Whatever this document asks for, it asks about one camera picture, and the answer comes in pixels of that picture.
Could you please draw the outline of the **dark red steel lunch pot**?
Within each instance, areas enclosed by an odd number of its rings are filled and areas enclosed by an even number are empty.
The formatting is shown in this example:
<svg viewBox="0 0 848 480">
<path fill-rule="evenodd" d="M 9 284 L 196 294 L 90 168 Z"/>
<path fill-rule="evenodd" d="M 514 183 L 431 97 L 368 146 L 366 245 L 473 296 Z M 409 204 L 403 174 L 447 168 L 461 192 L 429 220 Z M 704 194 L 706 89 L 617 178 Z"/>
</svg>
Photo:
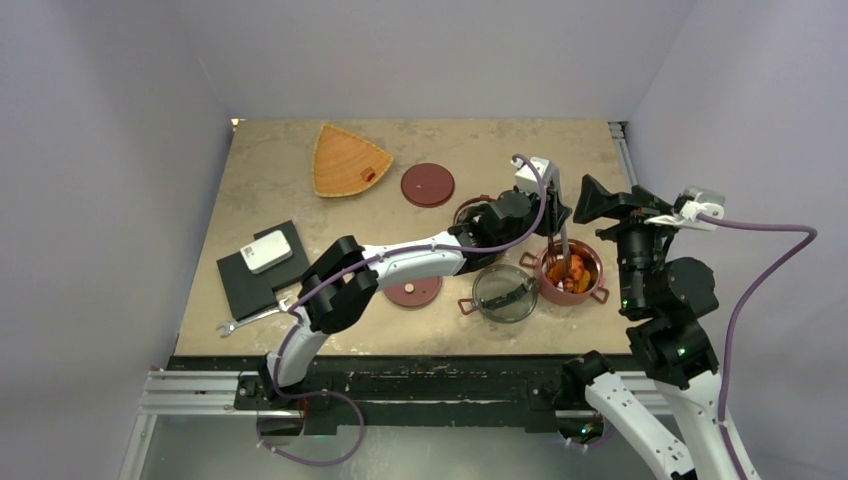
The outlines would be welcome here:
<svg viewBox="0 0 848 480">
<path fill-rule="evenodd" d="M 478 218 L 486 206 L 493 203 L 495 198 L 489 195 L 472 197 L 461 203 L 454 212 L 453 224 L 462 224 Z"/>
</svg>

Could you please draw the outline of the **steel food tongs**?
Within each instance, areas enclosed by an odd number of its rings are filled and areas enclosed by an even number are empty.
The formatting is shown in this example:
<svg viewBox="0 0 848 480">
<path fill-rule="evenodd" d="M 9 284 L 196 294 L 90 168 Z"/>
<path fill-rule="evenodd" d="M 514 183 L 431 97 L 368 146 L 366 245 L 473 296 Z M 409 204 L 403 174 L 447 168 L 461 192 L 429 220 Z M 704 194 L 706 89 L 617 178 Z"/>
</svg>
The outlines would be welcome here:
<svg viewBox="0 0 848 480">
<path fill-rule="evenodd" d="M 567 219 L 571 214 L 569 207 L 562 203 L 560 172 L 554 163 L 546 171 L 548 199 L 548 251 L 549 270 L 546 277 L 552 285 L 566 288 L 571 269 L 571 252 L 567 235 Z"/>
</svg>

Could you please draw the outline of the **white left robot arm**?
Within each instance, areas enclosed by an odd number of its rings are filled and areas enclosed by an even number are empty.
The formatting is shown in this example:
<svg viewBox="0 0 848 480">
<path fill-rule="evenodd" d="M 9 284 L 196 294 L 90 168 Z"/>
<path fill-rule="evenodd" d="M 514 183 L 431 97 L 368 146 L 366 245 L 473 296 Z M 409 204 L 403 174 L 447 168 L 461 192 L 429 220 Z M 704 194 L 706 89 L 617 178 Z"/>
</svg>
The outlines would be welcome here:
<svg viewBox="0 0 848 480">
<path fill-rule="evenodd" d="M 518 189 L 503 192 L 475 218 L 421 240 L 365 246 L 351 235 L 336 240 L 303 274 L 296 301 L 288 307 L 295 323 L 277 352 L 267 358 L 259 395 L 272 408 L 297 399 L 298 383 L 330 335 L 354 325 L 372 297 L 389 287 L 430 277 L 477 272 L 532 234 L 562 233 L 570 207 L 559 193 Z"/>
</svg>

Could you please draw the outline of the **orange fried chicken wing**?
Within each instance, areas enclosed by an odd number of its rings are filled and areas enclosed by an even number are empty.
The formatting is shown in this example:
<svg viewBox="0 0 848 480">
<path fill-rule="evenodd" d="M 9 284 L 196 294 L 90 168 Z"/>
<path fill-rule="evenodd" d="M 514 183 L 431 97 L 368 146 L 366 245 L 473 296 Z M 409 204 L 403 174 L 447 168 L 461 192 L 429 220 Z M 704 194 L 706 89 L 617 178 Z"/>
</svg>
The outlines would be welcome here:
<svg viewBox="0 0 848 480">
<path fill-rule="evenodd" d="M 558 258 L 547 268 L 545 277 L 554 287 L 572 294 L 587 293 L 592 285 L 592 274 L 579 255 Z"/>
</svg>

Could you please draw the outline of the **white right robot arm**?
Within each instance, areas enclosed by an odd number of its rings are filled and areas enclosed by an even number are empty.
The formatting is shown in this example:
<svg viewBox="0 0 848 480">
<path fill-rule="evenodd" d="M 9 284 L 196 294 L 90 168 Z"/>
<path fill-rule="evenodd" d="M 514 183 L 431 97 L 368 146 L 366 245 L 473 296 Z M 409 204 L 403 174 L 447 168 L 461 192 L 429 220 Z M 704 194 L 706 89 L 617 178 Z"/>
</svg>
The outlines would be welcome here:
<svg viewBox="0 0 848 480">
<path fill-rule="evenodd" d="M 629 391 L 597 351 L 563 366 L 560 392 L 571 405 L 599 412 L 660 479 L 754 479 L 756 470 L 721 395 L 719 361 L 699 320 L 719 307 L 713 271 L 692 257 L 666 258 L 682 228 L 711 231 L 724 216 L 723 196 L 689 187 L 668 203 L 640 186 L 611 193 L 582 178 L 577 224 L 617 247 L 620 314 L 633 358 L 667 402 L 682 433 L 675 437 Z"/>
</svg>

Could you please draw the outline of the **glass lid with red clasp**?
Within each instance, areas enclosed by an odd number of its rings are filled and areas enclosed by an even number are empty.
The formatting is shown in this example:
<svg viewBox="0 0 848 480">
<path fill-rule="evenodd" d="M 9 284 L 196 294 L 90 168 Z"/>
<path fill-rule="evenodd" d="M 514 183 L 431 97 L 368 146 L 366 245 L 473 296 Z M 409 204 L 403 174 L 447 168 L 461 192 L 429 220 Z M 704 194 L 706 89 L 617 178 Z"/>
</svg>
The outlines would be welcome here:
<svg viewBox="0 0 848 480">
<path fill-rule="evenodd" d="M 511 265 L 482 269 L 472 284 L 471 296 L 457 301 L 460 312 L 479 312 L 498 324 L 515 324 L 535 309 L 539 292 L 536 279 Z"/>
</svg>

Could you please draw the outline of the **braised pork belly piece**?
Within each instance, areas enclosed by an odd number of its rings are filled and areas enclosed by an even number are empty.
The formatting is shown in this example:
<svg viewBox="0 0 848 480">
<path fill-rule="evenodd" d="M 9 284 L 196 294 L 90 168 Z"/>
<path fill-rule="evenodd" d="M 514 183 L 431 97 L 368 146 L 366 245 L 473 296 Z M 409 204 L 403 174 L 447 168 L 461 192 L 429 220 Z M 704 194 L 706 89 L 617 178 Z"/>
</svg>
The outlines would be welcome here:
<svg viewBox="0 0 848 480">
<path fill-rule="evenodd" d="M 364 182 L 370 183 L 376 178 L 376 173 L 373 169 L 368 168 L 361 173 L 361 176 Z"/>
</svg>

